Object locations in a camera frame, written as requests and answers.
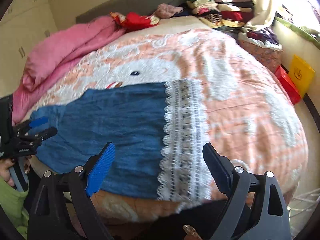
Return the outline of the floral basket of clothes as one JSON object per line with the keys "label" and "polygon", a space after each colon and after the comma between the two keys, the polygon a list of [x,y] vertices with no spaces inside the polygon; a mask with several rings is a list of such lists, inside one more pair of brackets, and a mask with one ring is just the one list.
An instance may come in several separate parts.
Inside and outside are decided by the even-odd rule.
{"label": "floral basket of clothes", "polygon": [[271,72],[275,73],[281,65],[283,47],[270,28],[240,32],[238,43]]}

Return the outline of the red patterned garment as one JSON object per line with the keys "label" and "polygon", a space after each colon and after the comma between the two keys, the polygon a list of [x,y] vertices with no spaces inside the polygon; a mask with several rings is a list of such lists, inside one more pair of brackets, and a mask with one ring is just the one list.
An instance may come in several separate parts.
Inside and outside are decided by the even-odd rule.
{"label": "red patterned garment", "polygon": [[119,12],[111,12],[110,16],[119,26],[127,31],[138,31],[155,27],[160,22],[160,19],[157,16],[142,16],[135,12],[129,12],[127,15],[123,15]]}

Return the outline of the cream wardrobe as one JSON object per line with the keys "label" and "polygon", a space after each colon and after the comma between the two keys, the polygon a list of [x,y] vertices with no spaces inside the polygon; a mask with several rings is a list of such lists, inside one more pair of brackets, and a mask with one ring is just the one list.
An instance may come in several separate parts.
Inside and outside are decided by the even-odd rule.
{"label": "cream wardrobe", "polygon": [[1,97],[19,86],[33,47],[57,31],[48,0],[13,0],[1,19]]}

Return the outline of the peach white patterned bedspread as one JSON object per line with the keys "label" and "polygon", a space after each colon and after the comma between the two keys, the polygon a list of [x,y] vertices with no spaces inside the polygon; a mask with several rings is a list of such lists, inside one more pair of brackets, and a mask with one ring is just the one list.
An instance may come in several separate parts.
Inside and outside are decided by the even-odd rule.
{"label": "peach white patterned bedspread", "polygon": [[[308,162],[302,123],[275,75],[232,37],[196,18],[168,19],[125,33],[85,56],[29,109],[66,105],[86,91],[181,79],[201,82],[208,138],[220,155],[246,172],[274,173],[289,203]],[[100,189],[92,202],[102,217],[151,222],[213,200],[224,199],[215,181],[200,203],[133,198]]]}

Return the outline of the red bag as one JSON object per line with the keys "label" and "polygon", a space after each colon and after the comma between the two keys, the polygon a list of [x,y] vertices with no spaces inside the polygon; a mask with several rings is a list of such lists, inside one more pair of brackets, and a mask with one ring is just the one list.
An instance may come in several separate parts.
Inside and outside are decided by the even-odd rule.
{"label": "red bag", "polygon": [[275,71],[275,76],[287,92],[292,104],[295,105],[299,103],[301,96],[298,92],[298,89],[282,66],[278,66]]}

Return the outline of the cream curtain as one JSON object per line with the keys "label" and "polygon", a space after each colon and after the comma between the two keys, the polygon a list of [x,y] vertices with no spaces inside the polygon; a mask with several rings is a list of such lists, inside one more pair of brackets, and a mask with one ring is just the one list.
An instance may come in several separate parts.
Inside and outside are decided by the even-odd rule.
{"label": "cream curtain", "polygon": [[276,10],[279,7],[278,0],[252,0],[254,3],[254,17],[249,20],[244,28],[248,30],[260,30],[271,26]]}

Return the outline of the window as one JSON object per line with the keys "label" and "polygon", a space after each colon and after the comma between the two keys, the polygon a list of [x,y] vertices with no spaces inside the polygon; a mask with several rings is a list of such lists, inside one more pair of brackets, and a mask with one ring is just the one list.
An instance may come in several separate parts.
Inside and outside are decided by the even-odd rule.
{"label": "window", "polygon": [[289,22],[297,27],[319,31],[319,2],[317,0],[281,0]]}

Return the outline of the pink folded duvet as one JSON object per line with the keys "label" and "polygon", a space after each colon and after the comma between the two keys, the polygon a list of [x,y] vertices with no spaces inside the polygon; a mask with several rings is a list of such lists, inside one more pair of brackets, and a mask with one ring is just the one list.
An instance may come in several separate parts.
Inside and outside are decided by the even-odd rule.
{"label": "pink folded duvet", "polygon": [[29,53],[20,85],[13,93],[12,123],[19,123],[43,94],[53,87],[83,56],[125,33],[110,16],[75,24],[37,44]]}

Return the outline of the stack of folded clothes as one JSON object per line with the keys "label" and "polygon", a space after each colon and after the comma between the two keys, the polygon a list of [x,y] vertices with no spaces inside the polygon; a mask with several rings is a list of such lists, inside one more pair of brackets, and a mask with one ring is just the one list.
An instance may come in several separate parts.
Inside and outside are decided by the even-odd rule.
{"label": "stack of folded clothes", "polygon": [[252,0],[189,0],[191,14],[212,29],[243,27],[254,16]]}

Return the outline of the yellow bag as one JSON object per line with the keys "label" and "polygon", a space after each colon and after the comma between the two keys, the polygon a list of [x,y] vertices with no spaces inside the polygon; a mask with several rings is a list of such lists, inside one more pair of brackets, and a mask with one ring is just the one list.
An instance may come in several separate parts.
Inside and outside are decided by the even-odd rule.
{"label": "yellow bag", "polygon": [[294,54],[289,67],[289,77],[298,89],[301,98],[308,91],[314,76],[315,71],[310,64]]}

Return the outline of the pink fluffy garment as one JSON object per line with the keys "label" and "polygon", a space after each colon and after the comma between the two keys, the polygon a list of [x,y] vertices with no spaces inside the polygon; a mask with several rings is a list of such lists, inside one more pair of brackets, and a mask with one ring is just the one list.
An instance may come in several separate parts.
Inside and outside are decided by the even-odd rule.
{"label": "pink fluffy garment", "polygon": [[171,18],[176,14],[179,14],[183,11],[183,7],[175,7],[170,4],[162,3],[158,5],[157,9],[153,13],[153,16],[156,16],[160,19]]}

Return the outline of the green left sleeve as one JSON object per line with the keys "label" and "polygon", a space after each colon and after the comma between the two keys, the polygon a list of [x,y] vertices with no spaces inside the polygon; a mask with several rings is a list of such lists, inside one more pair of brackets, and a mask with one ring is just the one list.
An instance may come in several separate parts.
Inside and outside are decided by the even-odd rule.
{"label": "green left sleeve", "polygon": [[24,239],[27,239],[29,213],[23,205],[29,191],[19,192],[7,184],[3,178],[1,178],[0,186],[2,209],[16,230]]}

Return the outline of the grey upholstered headboard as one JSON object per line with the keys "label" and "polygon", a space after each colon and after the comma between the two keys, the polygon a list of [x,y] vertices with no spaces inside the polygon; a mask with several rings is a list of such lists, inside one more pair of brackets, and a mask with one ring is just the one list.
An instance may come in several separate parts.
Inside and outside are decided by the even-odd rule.
{"label": "grey upholstered headboard", "polygon": [[186,1],[187,0],[109,0],[76,16],[75,22],[77,24],[88,23],[97,17],[108,15],[111,12],[119,12],[124,15],[129,12],[135,12],[139,15],[151,15],[162,3],[177,7]]}

